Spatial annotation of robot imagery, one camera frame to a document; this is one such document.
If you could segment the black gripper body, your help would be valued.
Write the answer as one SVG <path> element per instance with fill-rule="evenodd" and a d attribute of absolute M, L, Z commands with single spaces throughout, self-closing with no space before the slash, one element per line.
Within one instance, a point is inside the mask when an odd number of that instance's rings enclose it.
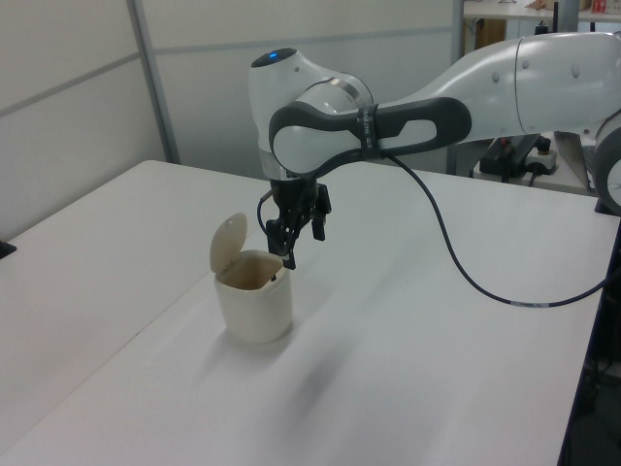
<path fill-rule="evenodd" d="M 280 219 L 308 216 L 318 197 L 316 180 L 270 180 L 270 186 Z"/>

